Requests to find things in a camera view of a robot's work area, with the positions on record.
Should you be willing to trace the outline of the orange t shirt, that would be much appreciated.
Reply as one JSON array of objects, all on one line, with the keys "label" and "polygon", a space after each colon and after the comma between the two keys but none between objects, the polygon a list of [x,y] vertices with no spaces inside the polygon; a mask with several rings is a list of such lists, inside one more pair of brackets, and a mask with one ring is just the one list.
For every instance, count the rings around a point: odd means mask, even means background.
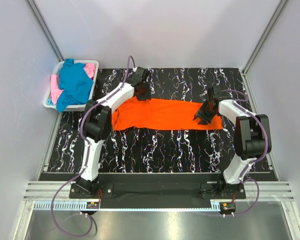
[{"label": "orange t shirt", "polygon": [[208,125],[200,124],[200,119],[194,119],[201,103],[151,99],[138,100],[132,97],[126,100],[112,114],[112,128],[123,131],[131,127],[147,128],[162,131],[176,130],[221,130],[222,119],[215,116]]}]

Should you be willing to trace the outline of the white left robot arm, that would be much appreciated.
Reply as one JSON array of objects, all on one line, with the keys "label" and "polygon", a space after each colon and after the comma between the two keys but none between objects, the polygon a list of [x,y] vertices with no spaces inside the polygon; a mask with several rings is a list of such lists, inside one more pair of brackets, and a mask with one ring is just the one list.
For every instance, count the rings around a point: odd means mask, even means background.
[{"label": "white left robot arm", "polygon": [[151,98],[148,76],[149,70],[139,66],[133,70],[132,77],[124,77],[123,82],[109,94],[87,102],[80,126],[84,140],[83,162],[76,179],[76,185],[85,197],[92,198],[99,193],[99,158],[103,143],[112,131],[112,114],[132,97],[138,101]]}]

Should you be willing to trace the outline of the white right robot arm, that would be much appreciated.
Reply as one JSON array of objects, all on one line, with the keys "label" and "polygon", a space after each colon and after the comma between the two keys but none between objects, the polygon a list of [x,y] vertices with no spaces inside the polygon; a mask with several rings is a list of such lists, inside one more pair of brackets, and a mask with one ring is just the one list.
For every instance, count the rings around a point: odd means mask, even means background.
[{"label": "white right robot arm", "polygon": [[256,114],[241,106],[248,96],[240,91],[235,93],[243,98],[231,99],[227,93],[230,89],[214,86],[208,89],[208,99],[194,115],[199,124],[208,125],[216,117],[225,117],[235,125],[234,150],[229,166],[219,175],[217,183],[210,190],[202,190],[212,196],[230,199],[243,190],[245,175],[252,166],[262,161],[272,149],[269,118],[265,114]]}]

